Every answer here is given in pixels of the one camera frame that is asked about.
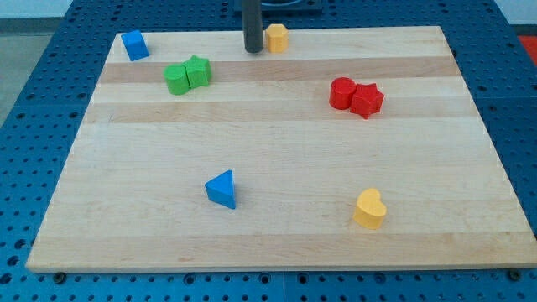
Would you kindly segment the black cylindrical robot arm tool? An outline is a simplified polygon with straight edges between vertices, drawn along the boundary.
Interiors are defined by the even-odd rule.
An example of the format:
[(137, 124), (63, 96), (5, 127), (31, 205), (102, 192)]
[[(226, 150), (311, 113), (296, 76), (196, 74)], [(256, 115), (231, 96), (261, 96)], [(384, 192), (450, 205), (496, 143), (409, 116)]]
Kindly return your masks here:
[(248, 53), (263, 50), (262, 4), (260, 0), (242, 0), (242, 32)]

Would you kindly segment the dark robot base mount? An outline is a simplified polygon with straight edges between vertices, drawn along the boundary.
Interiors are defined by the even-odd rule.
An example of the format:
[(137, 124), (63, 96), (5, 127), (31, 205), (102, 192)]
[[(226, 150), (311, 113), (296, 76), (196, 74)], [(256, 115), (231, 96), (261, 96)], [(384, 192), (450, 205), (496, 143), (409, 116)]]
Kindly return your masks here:
[(236, 16), (241, 16), (243, 4), (247, 3), (248, 7), (252, 3), (257, 4), (263, 14), (281, 15), (286, 13), (321, 13), (323, 9), (323, 0), (232, 0), (232, 12)]

